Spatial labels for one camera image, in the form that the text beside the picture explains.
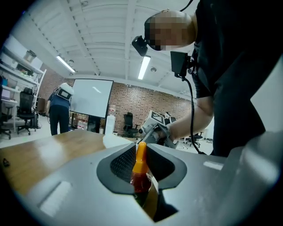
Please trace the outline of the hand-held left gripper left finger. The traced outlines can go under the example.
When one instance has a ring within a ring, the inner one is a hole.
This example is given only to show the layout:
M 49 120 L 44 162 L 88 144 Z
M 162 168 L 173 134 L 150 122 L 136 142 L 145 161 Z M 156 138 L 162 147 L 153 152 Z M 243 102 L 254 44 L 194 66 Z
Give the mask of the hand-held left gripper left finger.
M 136 145 L 75 158 L 38 182 L 23 202 L 44 226 L 153 226 L 130 183 Z

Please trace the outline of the person's right hand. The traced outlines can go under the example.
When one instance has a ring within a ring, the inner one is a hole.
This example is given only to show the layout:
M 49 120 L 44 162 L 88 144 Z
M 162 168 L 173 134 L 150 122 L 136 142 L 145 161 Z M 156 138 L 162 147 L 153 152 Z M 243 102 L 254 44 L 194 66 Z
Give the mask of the person's right hand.
M 171 141 L 174 141 L 177 139 L 177 136 L 175 134 L 175 130 L 173 129 L 172 125 L 171 124 L 167 124 L 166 125 L 166 128 L 167 128 L 167 131 L 169 132 L 169 138 Z M 166 133 L 163 132 L 162 130 L 160 130 L 159 128 L 156 129 L 156 133 L 158 134 L 158 136 L 160 138 L 166 138 Z

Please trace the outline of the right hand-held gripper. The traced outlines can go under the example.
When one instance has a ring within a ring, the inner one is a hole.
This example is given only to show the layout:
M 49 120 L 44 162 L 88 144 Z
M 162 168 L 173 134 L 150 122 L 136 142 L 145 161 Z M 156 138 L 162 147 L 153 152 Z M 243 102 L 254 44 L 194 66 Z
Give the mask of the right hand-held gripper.
M 166 133 L 166 138 L 160 138 L 156 133 L 156 129 L 160 129 Z M 174 143 L 169 138 L 169 132 L 167 131 L 165 119 L 160 114 L 150 110 L 146 118 L 144 119 L 139 133 L 142 138 L 137 142 L 145 142 L 147 144 L 159 144 L 165 147 L 176 149 L 178 142 Z

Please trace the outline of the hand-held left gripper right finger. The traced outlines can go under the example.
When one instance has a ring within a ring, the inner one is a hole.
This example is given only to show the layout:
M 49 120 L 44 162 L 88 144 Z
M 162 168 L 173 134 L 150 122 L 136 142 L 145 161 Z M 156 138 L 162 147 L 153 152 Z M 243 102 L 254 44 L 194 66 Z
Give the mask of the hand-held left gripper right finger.
M 146 161 L 157 181 L 156 225 L 209 225 L 212 213 L 205 201 L 206 192 L 225 158 L 148 144 Z

